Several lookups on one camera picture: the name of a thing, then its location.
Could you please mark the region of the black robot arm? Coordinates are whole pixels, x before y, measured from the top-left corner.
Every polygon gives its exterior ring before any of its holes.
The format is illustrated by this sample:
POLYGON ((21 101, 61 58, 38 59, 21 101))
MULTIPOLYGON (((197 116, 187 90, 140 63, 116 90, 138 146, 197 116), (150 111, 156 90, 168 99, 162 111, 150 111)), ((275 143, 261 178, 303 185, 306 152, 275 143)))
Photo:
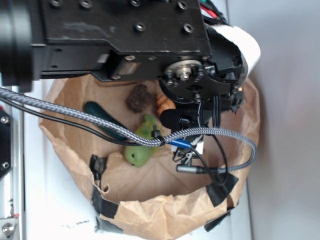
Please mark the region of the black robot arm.
POLYGON ((158 80, 181 108, 236 112, 248 72, 208 0, 3 0, 0 77, 22 93, 40 79, 158 80))

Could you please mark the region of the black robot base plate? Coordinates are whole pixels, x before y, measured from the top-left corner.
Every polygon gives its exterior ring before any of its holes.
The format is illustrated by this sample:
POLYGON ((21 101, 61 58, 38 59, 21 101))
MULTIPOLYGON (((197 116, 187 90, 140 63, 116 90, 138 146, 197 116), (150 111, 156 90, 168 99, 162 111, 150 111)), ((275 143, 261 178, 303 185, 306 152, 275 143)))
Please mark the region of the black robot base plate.
POLYGON ((0 106, 0 180, 12 169, 12 118, 0 106))

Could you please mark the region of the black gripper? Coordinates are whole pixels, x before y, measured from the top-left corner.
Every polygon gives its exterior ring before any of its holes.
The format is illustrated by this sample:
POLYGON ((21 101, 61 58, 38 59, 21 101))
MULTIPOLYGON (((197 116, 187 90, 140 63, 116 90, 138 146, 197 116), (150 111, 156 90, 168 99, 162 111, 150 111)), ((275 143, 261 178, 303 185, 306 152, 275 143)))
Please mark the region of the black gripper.
POLYGON ((181 125, 196 125, 197 117, 207 122, 221 113, 236 112, 243 104, 245 60, 239 48, 207 26, 212 50, 209 59, 188 59, 169 65, 159 83, 163 93, 182 111, 181 125))

